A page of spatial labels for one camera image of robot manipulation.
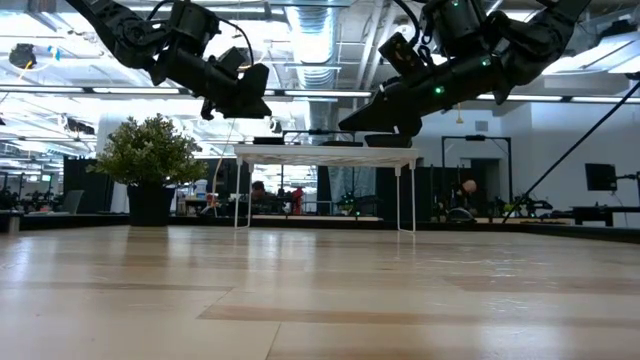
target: ceiling beam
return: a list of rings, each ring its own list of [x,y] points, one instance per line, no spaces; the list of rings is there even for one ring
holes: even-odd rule
[[[371,22],[369,23],[369,34],[367,35],[367,38],[364,42],[364,47],[362,48],[362,59],[360,59],[360,64],[358,66],[358,75],[356,76],[356,81],[353,84],[354,89],[360,89],[360,86],[362,86],[362,79],[364,78],[364,73],[367,69],[369,56],[371,56],[373,41],[375,40],[376,34],[378,33],[378,27],[380,24],[380,19],[382,17],[383,5],[384,1],[375,1],[373,4],[373,14],[371,15]]]
[[[389,33],[391,32],[391,27],[393,26],[393,21],[396,18],[396,8],[395,6],[390,6],[389,10],[387,10],[387,16],[385,17],[384,29],[382,30],[382,34],[380,34],[380,40],[378,41],[378,48],[380,48],[386,41],[389,39]],[[378,65],[380,64],[380,52],[376,51],[373,56],[372,65],[369,68],[369,73],[367,74],[367,79],[364,83],[365,90],[371,89],[371,85],[373,84],[373,79],[376,76],[376,71],[378,70]]]

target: chair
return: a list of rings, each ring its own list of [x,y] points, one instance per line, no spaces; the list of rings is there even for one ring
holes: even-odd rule
[[[82,199],[82,195],[84,194],[84,190],[71,190],[64,197],[64,202],[62,203],[62,208],[60,212],[56,214],[69,214],[75,215],[78,212],[78,206],[80,205],[80,200]]]

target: wooden floor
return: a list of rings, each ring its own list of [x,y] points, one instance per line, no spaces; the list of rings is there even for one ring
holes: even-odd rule
[[[640,246],[111,227],[0,238],[2,359],[640,359]]]

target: white table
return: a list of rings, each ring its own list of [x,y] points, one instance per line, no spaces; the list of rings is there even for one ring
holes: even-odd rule
[[[255,164],[261,165],[316,165],[346,167],[394,168],[396,174],[398,230],[416,231],[416,180],[415,168],[418,159],[417,149],[388,149],[338,146],[300,146],[300,145],[234,145],[238,168],[243,162],[249,164],[249,177]],[[403,166],[411,169],[412,230],[400,227],[400,175]],[[247,225],[251,226],[251,178],[249,178],[249,210]],[[240,199],[240,171],[236,182],[235,228],[238,229],[238,208]]]

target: black curtain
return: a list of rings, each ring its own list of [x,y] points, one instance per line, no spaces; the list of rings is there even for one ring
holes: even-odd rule
[[[95,214],[111,211],[113,181],[108,175],[87,172],[87,166],[95,165],[95,159],[64,158],[64,195],[71,190],[84,190],[78,214]]]

